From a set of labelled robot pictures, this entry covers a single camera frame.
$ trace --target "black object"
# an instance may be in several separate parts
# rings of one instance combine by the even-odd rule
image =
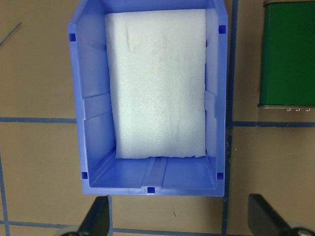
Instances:
[[[253,236],[315,236],[305,228],[291,228],[260,194],[250,194],[248,226]]]
[[[109,230],[108,197],[97,197],[77,232],[62,236],[107,236]]]

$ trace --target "metal lid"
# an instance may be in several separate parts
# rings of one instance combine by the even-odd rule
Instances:
[[[286,2],[303,2],[303,1],[315,1],[315,0],[265,0],[264,6],[272,3],[286,3]]]

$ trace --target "tan surface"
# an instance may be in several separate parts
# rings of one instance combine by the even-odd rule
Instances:
[[[226,8],[226,12],[227,12],[227,15],[228,15],[228,31],[227,31],[227,34],[228,34],[228,41],[227,41],[227,44],[228,44],[228,50],[227,50],[227,53],[229,54],[230,52],[230,36],[231,36],[231,19],[232,19],[232,4],[233,4],[233,1],[232,0],[224,0],[224,4],[225,4],[225,8]]]
[[[10,226],[11,236],[54,236],[58,229]]]
[[[5,228],[4,228],[4,225],[0,225],[0,235],[2,236],[5,236]]]
[[[113,233],[113,236],[153,236],[153,235]]]
[[[114,228],[220,233],[222,198],[113,196]]]
[[[234,77],[234,121],[314,121],[310,112],[286,112],[257,108],[259,103],[261,42],[264,25],[263,0],[240,0]]]
[[[249,193],[287,221],[315,228],[315,129],[234,128],[228,233],[250,235]]]
[[[82,194],[75,124],[0,123],[8,216],[79,225],[95,196]]]
[[[0,117],[74,118],[67,23],[78,0],[2,0]]]

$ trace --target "white foam block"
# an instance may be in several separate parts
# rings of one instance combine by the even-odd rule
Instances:
[[[117,158],[205,155],[204,9],[105,16]]]

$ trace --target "metal rim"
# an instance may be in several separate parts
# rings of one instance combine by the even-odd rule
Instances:
[[[310,108],[315,108],[315,106],[261,105],[261,104],[258,104],[257,107],[263,108],[263,109],[310,109]]]
[[[315,0],[265,0],[264,6],[272,3],[287,3],[287,2],[303,2],[303,1],[315,1]]]

